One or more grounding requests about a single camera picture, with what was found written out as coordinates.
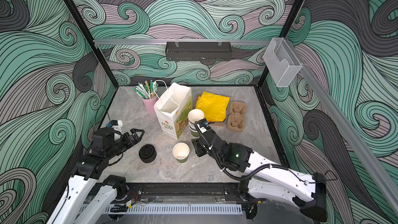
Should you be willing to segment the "green paper cup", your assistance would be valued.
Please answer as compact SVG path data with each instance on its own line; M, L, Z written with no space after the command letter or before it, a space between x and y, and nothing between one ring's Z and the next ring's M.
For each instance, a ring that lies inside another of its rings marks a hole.
M179 163L185 163L190 154L190 148L186 143L177 143L173 147L172 154Z

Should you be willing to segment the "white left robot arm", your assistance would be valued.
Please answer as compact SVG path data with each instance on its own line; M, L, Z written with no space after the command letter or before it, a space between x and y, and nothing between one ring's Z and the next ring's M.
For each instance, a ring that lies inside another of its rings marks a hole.
M92 151L84 155L72 169L65 192L49 217L49 224L94 224L115 200L124 200L129 188L125 177L110 175L101 184L89 205L81 207L109 161L138 144L145 131L131 129L121 133L111 127L98 129L93 134Z

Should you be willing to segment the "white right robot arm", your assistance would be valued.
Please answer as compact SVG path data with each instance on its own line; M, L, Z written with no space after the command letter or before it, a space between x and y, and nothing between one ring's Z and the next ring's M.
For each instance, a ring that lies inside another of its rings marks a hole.
M315 172L305 174L277 164L250 147L227 143L209 126L206 119L194 123L200 135L197 156L212 157L220 171L242 182L246 201L270 199L296 207L303 215L326 222L326 178Z

